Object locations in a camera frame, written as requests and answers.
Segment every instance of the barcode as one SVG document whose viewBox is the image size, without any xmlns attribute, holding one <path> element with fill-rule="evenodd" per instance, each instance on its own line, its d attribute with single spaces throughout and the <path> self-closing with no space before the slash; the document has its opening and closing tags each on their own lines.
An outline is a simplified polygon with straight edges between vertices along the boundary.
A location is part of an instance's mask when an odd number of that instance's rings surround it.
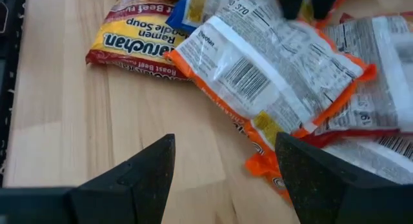
<svg viewBox="0 0 413 224">
<path fill-rule="evenodd" d="M 255 100 L 264 88 L 270 84 L 270 80 L 250 63 L 241 58 L 224 76 L 236 93 L 249 102 Z"/>
<path fill-rule="evenodd" d="M 413 161 L 413 142 L 403 137 L 381 137 L 377 142 Z"/>
<path fill-rule="evenodd" d="M 396 50 L 402 63 L 413 63 L 413 43 L 398 45 Z"/>
</svg>

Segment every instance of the chicken ramen package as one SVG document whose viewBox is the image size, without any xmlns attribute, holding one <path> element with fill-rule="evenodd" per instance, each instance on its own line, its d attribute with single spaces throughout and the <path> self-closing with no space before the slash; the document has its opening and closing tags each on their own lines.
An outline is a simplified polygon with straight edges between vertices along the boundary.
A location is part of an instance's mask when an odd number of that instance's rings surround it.
<svg viewBox="0 0 413 224">
<path fill-rule="evenodd" d="M 173 28 L 192 33 L 230 1 L 231 0 L 180 0 L 166 23 Z M 330 13 L 342 5 L 344 1 L 345 0 L 336 0 Z M 313 14 L 311 0 L 304 0 L 300 11 L 300 18 L 302 20 L 313 23 L 319 28 L 323 27 L 331 16 L 329 15 L 324 21 L 314 21 L 312 18 Z"/>
<path fill-rule="evenodd" d="M 378 76 L 305 141 L 323 147 L 341 136 L 413 134 L 413 13 L 347 21 L 325 33 L 340 51 L 376 64 Z"/>
<path fill-rule="evenodd" d="M 413 183 L 413 138 L 345 138 L 324 151 L 401 185 Z"/>
<path fill-rule="evenodd" d="M 188 37 L 165 24 L 173 8 L 173 3 L 165 0 L 119 0 L 97 33 L 86 62 L 186 79 L 163 57 Z"/>
<path fill-rule="evenodd" d="M 276 0 L 232 0 L 167 58 L 243 126 L 261 153 L 247 167 L 263 176 L 277 168 L 277 132 L 313 132 L 376 70 L 310 25 L 285 21 Z"/>
</svg>

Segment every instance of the light wood surface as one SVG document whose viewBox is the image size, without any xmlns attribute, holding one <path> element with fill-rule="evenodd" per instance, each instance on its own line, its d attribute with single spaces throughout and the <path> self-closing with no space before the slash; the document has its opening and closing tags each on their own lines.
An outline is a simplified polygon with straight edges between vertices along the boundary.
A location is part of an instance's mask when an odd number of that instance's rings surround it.
<svg viewBox="0 0 413 224">
<path fill-rule="evenodd" d="M 350 0 L 339 13 L 405 11 L 412 1 Z M 5 186 L 80 185 L 175 133 L 163 223 L 298 223 L 262 179 L 248 175 L 243 162 L 254 148 L 193 84 L 85 66 L 114 2 L 26 1 Z"/>
</svg>

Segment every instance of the orange ramen package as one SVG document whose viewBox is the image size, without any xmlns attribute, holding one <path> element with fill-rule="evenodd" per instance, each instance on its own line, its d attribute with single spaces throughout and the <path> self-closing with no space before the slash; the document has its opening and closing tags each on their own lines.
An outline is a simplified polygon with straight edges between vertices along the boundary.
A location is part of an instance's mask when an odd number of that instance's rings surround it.
<svg viewBox="0 0 413 224">
<path fill-rule="evenodd" d="M 346 21 L 325 33 L 340 51 L 376 64 L 378 76 L 305 141 L 324 147 L 343 136 L 413 134 L 413 12 Z"/>
<path fill-rule="evenodd" d="M 173 8 L 173 3 L 165 0 L 119 0 L 97 33 L 86 62 L 186 79 L 163 57 L 188 37 L 165 24 Z"/>
<path fill-rule="evenodd" d="M 243 126 L 261 153 L 248 169 L 280 185 L 277 132 L 313 132 L 375 74 L 319 30 L 285 21 L 276 0 L 232 0 L 167 57 Z"/>
</svg>

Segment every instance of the plastic food wrapper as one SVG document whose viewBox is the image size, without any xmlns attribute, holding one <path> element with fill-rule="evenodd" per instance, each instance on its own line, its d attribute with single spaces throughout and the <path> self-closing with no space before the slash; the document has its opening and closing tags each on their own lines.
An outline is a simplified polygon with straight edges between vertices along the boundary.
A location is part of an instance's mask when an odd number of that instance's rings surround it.
<svg viewBox="0 0 413 224">
<path fill-rule="evenodd" d="M 346 138 L 324 151 L 401 185 L 413 183 L 413 138 Z"/>
<path fill-rule="evenodd" d="M 230 1 L 231 0 L 180 0 L 166 23 L 173 28 L 192 33 Z M 304 0 L 299 17 L 308 23 L 312 23 L 317 28 L 322 28 L 330 20 L 331 13 L 341 6 L 344 1 L 345 0 L 336 0 L 326 20 L 315 21 L 311 0 Z"/>
<path fill-rule="evenodd" d="M 230 0 L 179 0 L 166 21 L 172 28 L 192 33 Z"/>
<path fill-rule="evenodd" d="M 188 37 L 165 24 L 173 8 L 173 3 L 165 0 L 119 0 L 97 33 L 86 62 L 186 79 L 163 57 Z"/>
<path fill-rule="evenodd" d="M 304 140 L 324 147 L 343 136 L 413 134 L 413 12 L 347 21 L 325 33 L 340 51 L 376 64 L 378 76 Z"/>
<path fill-rule="evenodd" d="M 313 132 L 375 76 L 319 30 L 286 22 L 275 0 L 232 0 L 166 56 L 243 126 L 260 153 L 248 169 L 271 180 L 281 177 L 276 133 Z"/>
</svg>

